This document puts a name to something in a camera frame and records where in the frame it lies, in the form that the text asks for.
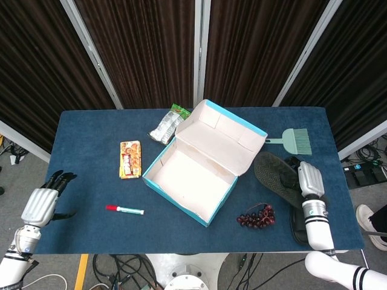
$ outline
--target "dark brown curtain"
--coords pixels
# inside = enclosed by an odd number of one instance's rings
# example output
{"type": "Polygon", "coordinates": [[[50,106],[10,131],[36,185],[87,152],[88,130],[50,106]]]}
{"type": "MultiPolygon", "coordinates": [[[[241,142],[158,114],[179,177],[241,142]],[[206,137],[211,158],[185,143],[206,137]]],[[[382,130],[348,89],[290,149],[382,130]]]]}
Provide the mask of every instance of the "dark brown curtain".
{"type": "Polygon", "coordinates": [[[281,106],[323,106],[343,149],[387,120],[387,2],[344,0],[281,106]]]}
{"type": "Polygon", "coordinates": [[[0,1],[0,119],[51,152],[62,111],[112,109],[59,1],[0,1]]]}
{"type": "Polygon", "coordinates": [[[212,0],[205,98],[271,106],[327,2],[212,0]]]}
{"type": "Polygon", "coordinates": [[[192,106],[193,0],[76,0],[124,108],[192,106]]]}

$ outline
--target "brush bristles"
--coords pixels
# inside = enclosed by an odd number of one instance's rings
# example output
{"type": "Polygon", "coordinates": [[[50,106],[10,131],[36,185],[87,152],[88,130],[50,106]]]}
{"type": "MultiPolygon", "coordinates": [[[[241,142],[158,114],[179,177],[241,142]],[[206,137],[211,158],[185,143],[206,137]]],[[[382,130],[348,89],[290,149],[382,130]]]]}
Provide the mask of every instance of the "brush bristles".
{"type": "Polygon", "coordinates": [[[310,147],[308,130],[294,129],[293,132],[294,139],[296,140],[298,154],[312,155],[312,148],[310,147]]]}

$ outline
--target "grapes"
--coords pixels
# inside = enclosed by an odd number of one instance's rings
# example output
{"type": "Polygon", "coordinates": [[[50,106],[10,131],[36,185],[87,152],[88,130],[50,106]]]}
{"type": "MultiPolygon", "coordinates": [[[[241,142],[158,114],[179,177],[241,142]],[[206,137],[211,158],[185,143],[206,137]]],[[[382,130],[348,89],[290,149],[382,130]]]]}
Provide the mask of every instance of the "grapes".
{"type": "Polygon", "coordinates": [[[250,214],[241,214],[236,218],[236,221],[242,226],[242,227],[249,227],[249,228],[265,228],[268,225],[274,225],[275,224],[275,217],[274,217],[274,209],[270,204],[264,204],[265,207],[263,210],[259,210],[258,212],[253,212],[250,214]]]}

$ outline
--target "orange snack package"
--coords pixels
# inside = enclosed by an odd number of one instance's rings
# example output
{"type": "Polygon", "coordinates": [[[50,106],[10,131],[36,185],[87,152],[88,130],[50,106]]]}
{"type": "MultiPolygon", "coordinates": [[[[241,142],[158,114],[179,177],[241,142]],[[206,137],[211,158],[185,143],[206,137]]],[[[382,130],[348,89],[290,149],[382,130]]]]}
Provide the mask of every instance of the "orange snack package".
{"type": "Polygon", "coordinates": [[[138,178],[141,176],[141,144],[139,141],[120,143],[120,178],[138,178]]]}

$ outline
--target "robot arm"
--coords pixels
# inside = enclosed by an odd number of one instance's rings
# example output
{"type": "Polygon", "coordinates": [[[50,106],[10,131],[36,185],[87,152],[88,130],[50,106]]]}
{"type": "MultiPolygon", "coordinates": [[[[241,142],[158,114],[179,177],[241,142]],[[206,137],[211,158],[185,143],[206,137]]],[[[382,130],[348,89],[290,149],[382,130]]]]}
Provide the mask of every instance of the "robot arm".
{"type": "Polygon", "coordinates": [[[22,213],[24,226],[16,230],[0,264],[0,290],[21,289],[24,276],[38,265],[32,255],[41,238],[41,228],[52,220],[73,215],[54,211],[58,197],[75,177],[73,173],[57,171],[46,184],[32,192],[22,213]]]}
{"type": "Polygon", "coordinates": [[[308,272],[318,278],[338,282],[350,290],[387,289],[387,275],[360,266],[341,263],[336,257],[328,212],[324,201],[324,185],[320,170],[302,161],[298,167],[298,177],[305,202],[302,209],[310,246],[316,250],[305,259],[308,272]]]}

